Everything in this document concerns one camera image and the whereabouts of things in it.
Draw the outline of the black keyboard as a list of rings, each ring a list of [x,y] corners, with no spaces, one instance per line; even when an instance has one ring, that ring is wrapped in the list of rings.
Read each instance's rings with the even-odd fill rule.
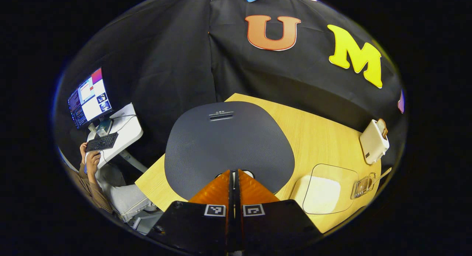
[[[117,140],[119,133],[111,133],[105,136],[99,136],[87,142],[85,152],[101,151],[112,148]]]

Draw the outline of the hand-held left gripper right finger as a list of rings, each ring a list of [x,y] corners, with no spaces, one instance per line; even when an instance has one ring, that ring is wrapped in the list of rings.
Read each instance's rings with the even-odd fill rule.
[[[253,177],[236,171],[236,251],[243,255],[291,255],[322,238],[295,200],[279,200]]]

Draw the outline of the wooden spoon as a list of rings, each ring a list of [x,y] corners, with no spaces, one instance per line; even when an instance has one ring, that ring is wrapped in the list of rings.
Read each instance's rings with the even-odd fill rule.
[[[384,173],[382,173],[380,176],[376,176],[376,174],[373,173],[373,177],[371,178],[370,177],[370,182],[369,182],[369,189],[372,189],[373,188],[373,185],[380,181],[382,178],[384,178],[386,175],[388,175],[391,170],[392,170],[393,167],[390,167],[389,169],[387,169]]]

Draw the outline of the clear wire chopstick holder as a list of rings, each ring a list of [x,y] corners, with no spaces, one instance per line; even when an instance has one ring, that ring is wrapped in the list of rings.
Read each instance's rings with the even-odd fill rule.
[[[371,172],[368,176],[363,177],[353,185],[351,199],[359,198],[373,189],[376,182],[376,173]]]

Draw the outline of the computer monitor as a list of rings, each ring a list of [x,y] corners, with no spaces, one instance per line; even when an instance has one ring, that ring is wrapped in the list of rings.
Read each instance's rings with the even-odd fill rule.
[[[111,113],[113,108],[105,89],[102,67],[86,76],[74,89],[67,102],[77,129],[86,128],[93,121]]]

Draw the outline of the small teal box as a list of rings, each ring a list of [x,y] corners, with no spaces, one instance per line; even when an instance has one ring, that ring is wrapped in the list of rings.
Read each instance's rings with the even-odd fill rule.
[[[112,128],[113,119],[103,120],[96,128],[96,134],[99,137],[107,136]]]

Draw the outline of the dark grey rice cooker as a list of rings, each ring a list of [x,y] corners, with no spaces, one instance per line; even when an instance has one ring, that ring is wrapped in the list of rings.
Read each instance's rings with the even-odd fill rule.
[[[226,170],[247,170],[276,193],[294,168],[293,149],[276,120],[244,101],[205,104],[183,113],[164,155],[167,182],[186,200]]]

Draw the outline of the white toaster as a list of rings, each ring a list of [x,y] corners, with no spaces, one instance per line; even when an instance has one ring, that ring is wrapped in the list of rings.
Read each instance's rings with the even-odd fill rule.
[[[389,140],[382,138],[377,121],[372,119],[359,138],[365,162],[369,165],[376,163],[389,149]]]

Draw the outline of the white side table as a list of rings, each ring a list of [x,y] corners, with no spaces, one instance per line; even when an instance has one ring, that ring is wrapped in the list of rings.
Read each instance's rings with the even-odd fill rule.
[[[126,150],[126,148],[143,136],[143,129],[140,126],[133,103],[129,103],[121,110],[113,113],[111,118],[113,119],[113,124],[110,133],[118,133],[118,136],[112,148],[101,151],[98,169],[111,161],[116,155],[119,155],[137,170],[145,173],[148,168]]]

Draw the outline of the clear plastic container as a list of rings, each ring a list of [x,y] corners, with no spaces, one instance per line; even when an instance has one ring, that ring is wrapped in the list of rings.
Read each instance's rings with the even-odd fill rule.
[[[329,164],[317,164],[297,180],[290,199],[307,214],[343,212],[353,203],[352,193],[358,173]]]

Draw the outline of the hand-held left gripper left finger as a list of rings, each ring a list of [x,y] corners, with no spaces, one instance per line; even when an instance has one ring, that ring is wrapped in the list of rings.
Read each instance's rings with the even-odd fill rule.
[[[147,236],[186,254],[226,255],[231,189],[232,173],[227,170],[188,202],[172,202]]]

